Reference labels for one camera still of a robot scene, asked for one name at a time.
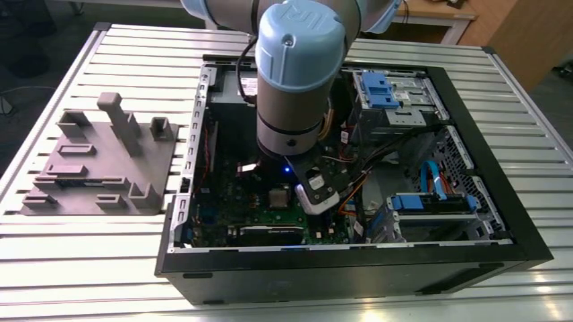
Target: floor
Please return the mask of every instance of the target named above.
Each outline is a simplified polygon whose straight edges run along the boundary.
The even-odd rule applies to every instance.
[[[19,86],[57,87],[93,24],[98,21],[202,27],[202,22],[188,16],[181,9],[85,4],[84,14],[73,16],[65,2],[46,0],[46,4],[58,28],[53,35],[38,40],[50,57],[50,70],[38,77],[18,79],[0,67],[0,91]],[[17,112],[10,118],[0,116],[0,175],[42,112],[50,94],[49,89],[22,89],[5,95]],[[573,80],[563,80],[550,73],[530,95],[564,141],[573,146]]]

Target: ur logo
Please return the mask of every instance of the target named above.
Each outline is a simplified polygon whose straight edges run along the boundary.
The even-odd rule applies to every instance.
[[[323,16],[320,13],[297,9],[295,5],[289,5],[284,11],[281,19],[297,22],[308,27],[309,30],[316,29],[320,26]]]

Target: aluminum slotted table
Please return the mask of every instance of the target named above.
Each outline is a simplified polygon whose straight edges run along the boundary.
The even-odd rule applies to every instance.
[[[116,91],[137,121],[186,126],[202,54],[238,55],[237,32],[96,26],[0,180],[0,319],[138,317],[153,321],[556,321],[573,318],[573,153],[496,55],[475,47],[357,40],[347,60],[443,67],[555,259],[449,295],[192,307],[153,276],[164,215],[18,214],[67,109],[106,119]],[[170,173],[180,171],[188,128]],[[166,181],[165,196],[176,189]]]

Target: wooden desk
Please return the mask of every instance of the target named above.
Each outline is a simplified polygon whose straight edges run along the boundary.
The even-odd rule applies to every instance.
[[[459,9],[449,7],[444,2],[429,0],[407,0],[409,8],[408,23],[416,25],[445,26],[448,29],[440,43],[455,45],[466,31],[468,23],[476,19],[478,14],[464,3]],[[401,23],[405,16],[405,6],[401,4],[393,23]]]

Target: blue drive latch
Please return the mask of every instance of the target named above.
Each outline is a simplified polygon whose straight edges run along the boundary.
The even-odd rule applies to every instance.
[[[371,109],[396,109],[400,103],[393,100],[392,85],[385,76],[377,72],[361,74],[361,85],[364,87],[367,105]]]

